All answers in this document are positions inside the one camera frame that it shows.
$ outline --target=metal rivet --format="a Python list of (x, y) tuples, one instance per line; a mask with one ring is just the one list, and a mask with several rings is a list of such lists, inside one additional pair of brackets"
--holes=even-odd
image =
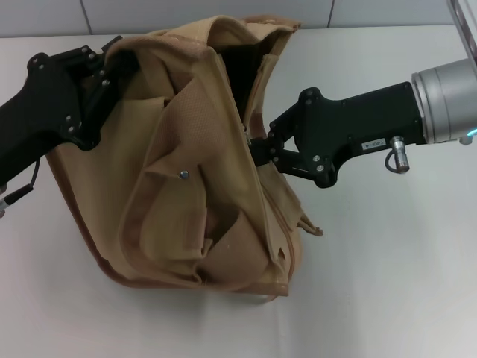
[(179, 173), (179, 178), (181, 178), (181, 179), (189, 179), (189, 172), (187, 172), (186, 170), (182, 170), (182, 172)]

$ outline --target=label sticker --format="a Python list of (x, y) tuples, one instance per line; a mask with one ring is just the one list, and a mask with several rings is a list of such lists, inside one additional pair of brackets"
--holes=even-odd
[(383, 147), (383, 146), (386, 146), (386, 139), (384, 138), (372, 140), (371, 142), (366, 142), (361, 144), (363, 151), (370, 151), (372, 149), (376, 149), (378, 147)]

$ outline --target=tan canvas bag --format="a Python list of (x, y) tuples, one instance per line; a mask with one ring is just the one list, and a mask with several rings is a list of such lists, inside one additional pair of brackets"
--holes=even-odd
[[(254, 166), (247, 136), (265, 135), (265, 86), (297, 28), (272, 16), (216, 16), (128, 37), (107, 52), (134, 51), (140, 70), (100, 144), (89, 152), (62, 145), (48, 161), (113, 280), (288, 294), (301, 258), (298, 227), (321, 231), (273, 164)], [(234, 52), (244, 45), (253, 60)]]

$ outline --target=black cable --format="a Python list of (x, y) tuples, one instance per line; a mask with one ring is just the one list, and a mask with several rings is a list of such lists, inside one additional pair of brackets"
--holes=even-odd
[(37, 160), (35, 163), (35, 169), (33, 170), (33, 176), (31, 177), (31, 182), (23, 187), (21, 187), (18, 190), (15, 190), (11, 194), (8, 194), (5, 196), (2, 201), (4, 201), (7, 206), (15, 204), (18, 200), (23, 198), (25, 195), (27, 195), (29, 192), (33, 191), (33, 185), (35, 184), (35, 181), (37, 181), (37, 176), (38, 176), (38, 170), (40, 169), (40, 159)]
[(394, 155), (394, 151), (390, 151), (388, 153), (388, 155), (386, 156), (386, 159), (385, 159), (385, 166), (386, 166), (386, 169), (392, 173), (396, 173), (396, 174), (399, 174), (399, 172), (393, 168), (392, 166), (389, 165), (389, 160), (390, 158)]
[(31, 177), (30, 185), (33, 186), (35, 181), (37, 181), (38, 169), (40, 169), (40, 159), (35, 163), (35, 169), (33, 170), (33, 177)]

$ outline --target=white table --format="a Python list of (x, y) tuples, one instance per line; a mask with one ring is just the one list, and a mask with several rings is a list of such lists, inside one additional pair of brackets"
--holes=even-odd
[[(37, 52), (111, 38), (0, 40), (0, 103)], [(271, 79), (265, 117), (307, 87), (346, 98), (461, 58), (451, 26), (299, 31)], [(475, 357), (477, 145), (408, 153), (405, 176), (386, 171), (382, 152), (345, 164), (331, 189), (290, 179), (325, 236), (303, 235), (291, 296), (265, 305), (109, 281), (43, 161), (34, 193), (0, 221), (0, 357)]]

